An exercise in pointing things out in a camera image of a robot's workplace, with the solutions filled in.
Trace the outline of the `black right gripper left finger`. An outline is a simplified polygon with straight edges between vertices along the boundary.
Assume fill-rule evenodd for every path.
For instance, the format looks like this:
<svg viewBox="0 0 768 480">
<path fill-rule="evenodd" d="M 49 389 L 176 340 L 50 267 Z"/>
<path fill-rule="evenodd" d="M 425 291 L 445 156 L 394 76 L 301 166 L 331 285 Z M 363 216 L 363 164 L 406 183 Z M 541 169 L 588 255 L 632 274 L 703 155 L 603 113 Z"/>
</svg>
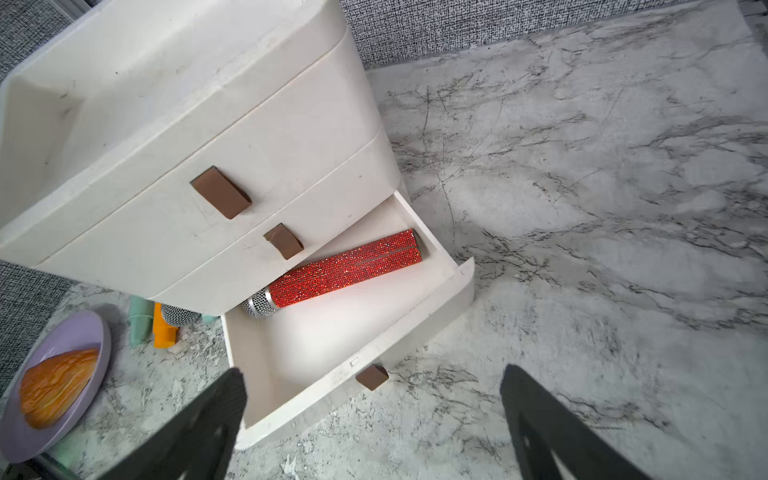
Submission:
<svg viewBox="0 0 768 480">
<path fill-rule="evenodd" d="M 247 402 L 244 376 L 230 368 L 104 479 L 223 479 Z"/>
</svg>

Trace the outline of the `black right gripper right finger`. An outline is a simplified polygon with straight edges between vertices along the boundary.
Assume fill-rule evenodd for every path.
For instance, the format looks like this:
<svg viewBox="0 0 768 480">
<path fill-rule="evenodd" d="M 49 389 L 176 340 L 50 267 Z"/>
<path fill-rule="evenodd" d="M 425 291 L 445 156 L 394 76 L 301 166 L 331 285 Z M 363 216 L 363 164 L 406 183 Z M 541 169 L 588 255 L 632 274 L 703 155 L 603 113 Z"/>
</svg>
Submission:
<svg viewBox="0 0 768 480">
<path fill-rule="evenodd" d="M 525 370 L 509 364 L 500 395 L 524 479 L 646 479 L 648 475 L 595 434 Z"/>
</svg>

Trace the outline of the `orange microphone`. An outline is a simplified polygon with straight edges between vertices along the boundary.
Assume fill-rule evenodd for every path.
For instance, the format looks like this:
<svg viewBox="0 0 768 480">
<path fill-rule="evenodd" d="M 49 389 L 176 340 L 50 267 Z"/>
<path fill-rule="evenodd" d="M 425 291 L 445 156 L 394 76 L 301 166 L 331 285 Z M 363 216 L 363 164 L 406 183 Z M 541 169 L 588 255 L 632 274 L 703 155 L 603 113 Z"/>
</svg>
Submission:
<svg viewBox="0 0 768 480">
<path fill-rule="evenodd" d="M 177 343 L 178 328 L 168 324 L 163 317 L 163 305 L 154 304 L 153 310 L 153 346 L 157 349 L 168 349 Z"/>
</svg>

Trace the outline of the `white bottom drawer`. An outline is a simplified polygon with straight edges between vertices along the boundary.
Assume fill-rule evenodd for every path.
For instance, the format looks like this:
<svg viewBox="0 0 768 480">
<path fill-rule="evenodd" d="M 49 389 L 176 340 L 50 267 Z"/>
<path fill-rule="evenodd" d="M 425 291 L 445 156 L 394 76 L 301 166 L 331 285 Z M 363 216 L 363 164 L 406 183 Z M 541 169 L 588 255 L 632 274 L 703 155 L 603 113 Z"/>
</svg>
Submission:
<svg viewBox="0 0 768 480">
<path fill-rule="evenodd" d="M 266 319 L 237 306 L 222 318 L 231 366 L 244 377 L 247 404 L 235 447 L 303 432 L 363 389 L 372 365 L 392 371 L 471 305 L 475 263 L 454 261 L 394 193 L 314 254 L 329 257 L 412 229 L 422 262 L 312 300 Z"/>
</svg>

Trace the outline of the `white drawer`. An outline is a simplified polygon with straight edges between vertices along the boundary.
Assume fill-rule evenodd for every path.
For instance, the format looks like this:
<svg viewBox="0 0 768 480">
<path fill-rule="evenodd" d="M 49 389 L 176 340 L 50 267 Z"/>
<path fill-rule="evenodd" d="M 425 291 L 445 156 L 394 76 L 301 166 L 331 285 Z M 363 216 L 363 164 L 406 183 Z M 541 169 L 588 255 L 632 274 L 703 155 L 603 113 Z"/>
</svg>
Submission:
<svg viewBox="0 0 768 480">
<path fill-rule="evenodd" d="M 393 195 L 401 174 L 386 131 L 153 300 L 217 316 L 291 270 Z"/>
<path fill-rule="evenodd" d="M 153 296 L 355 161 L 390 165 L 350 35 L 124 206 L 46 259 L 45 272 Z"/>
<path fill-rule="evenodd" d="M 394 193 L 314 254 L 329 257 L 412 229 L 422 262 L 312 300 L 266 319 L 237 306 L 222 318 L 231 366 L 244 377 L 247 404 L 235 447 L 303 432 L 363 389 L 372 365 L 392 371 L 471 305 L 475 263 L 454 261 Z"/>
</svg>

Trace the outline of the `glittery red microphone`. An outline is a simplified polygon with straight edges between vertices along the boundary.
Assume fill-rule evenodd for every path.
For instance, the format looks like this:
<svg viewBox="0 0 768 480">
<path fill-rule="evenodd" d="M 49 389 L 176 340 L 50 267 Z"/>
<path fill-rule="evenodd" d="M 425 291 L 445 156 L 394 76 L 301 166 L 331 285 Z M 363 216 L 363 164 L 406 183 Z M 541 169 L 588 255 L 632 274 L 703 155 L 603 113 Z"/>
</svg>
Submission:
<svg viewBox="0 0 768 480">
<path fill-rule="evenodd" d="M 241 304 L 252 318 L 401 270 L 423 260 L 415 230 L 407 229 L 292 269 Z"/>
</svg>

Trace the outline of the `white top drawer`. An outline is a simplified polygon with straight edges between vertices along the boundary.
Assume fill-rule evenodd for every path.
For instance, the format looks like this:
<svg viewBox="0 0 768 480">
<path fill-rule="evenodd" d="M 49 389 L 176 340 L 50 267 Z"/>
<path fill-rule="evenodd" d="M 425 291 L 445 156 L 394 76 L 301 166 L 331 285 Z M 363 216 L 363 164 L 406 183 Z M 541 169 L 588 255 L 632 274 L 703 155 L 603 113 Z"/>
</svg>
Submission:
<svg viewBox="0 0 768 480">
<path fill-rule="evenodd" d="M 153 296 L 355 161 L 390 165 L 350 35 L 124 206 L 46 259 L 45 272 Z"/>
</svg>

